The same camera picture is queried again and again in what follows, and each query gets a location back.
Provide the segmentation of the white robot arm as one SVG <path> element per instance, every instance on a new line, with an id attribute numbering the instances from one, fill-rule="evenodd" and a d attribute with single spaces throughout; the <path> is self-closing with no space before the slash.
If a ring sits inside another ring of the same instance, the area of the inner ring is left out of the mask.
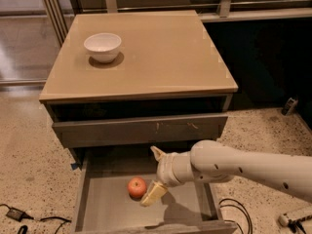
<path id="1" fill-rule="evenodd" d="M 220 183 L 240 176 L 301 200 L 312 201 L 312 158 L 242 151 L 213 140 L 201 140 L 182 153 L 151 148 L 158 162 L 156 179 L 140 204 L 148 207 L 171 187 L 186 182 Z"/>

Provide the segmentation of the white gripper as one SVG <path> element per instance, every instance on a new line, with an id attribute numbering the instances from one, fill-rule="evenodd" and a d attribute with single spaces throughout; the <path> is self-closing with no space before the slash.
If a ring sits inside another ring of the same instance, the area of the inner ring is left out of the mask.
<path id="1" fill-rule="evenodd" d="M 158 162 L 156 174 L 158 181 L 152 180 L 141 198 L 140 204 L 143 207 L 149 207 L 161 199 L 168 192 L 167 187 L 180 186 L 194 180 L 189 152 L 165 153 L 157 146 L 151 146 L 150 149 Z"/>

